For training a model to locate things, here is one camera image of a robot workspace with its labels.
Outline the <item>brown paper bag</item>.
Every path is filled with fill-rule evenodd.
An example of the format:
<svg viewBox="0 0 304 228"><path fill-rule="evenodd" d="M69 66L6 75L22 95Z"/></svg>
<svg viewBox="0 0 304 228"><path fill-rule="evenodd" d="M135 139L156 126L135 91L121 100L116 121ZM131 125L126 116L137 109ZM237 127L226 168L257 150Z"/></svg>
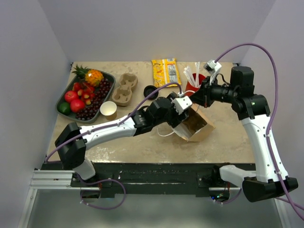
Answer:
<svg viewBox="0 0 304 228"><path fill-rule="evenodd" d="M200 110L200 106L193 104L189 109L188 119L174 128L169 134L160 134L158 129L157 134L161 137L176 134L188 142L201 142L206 139L215 128L215 125Z"/></svg>

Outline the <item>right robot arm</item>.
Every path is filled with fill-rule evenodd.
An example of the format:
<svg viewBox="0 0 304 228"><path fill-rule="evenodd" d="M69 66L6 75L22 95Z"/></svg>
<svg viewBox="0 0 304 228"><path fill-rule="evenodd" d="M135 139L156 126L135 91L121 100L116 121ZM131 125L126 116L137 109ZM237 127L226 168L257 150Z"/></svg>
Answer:
<svg viewBox="0 0 304 228"><path fill-rule="evenodd" d="M218 67L205 66L209 72L198 91L190 96L193 103L205 108L215 101L231 104L250 140L255 171L246 171L230 163L214 166L212 182L221 187L230 182L240 187L246 199L257 202L280 197L298 188L296 178L289 177L278 154L269 127L270 109L263 95L254 93L254 72L247 66L231 69L230 82L219 85Z"/></svg>

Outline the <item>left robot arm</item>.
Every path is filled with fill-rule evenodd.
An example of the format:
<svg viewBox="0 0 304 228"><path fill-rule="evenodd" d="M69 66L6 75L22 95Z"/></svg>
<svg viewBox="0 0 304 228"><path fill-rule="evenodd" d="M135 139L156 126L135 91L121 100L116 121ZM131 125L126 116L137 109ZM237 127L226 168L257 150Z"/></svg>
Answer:
<svg viewBox="0 0 304 228"><path fill-rule="evenodd" d="M148 133L162 123L175 128L189 117L191 106L188 96L178 97L171 93L114 121L92 126L69 123L55 141L62 167L76 172L87 186L94 186L98 174L85 156L87 150L104 142Z"/></svg>

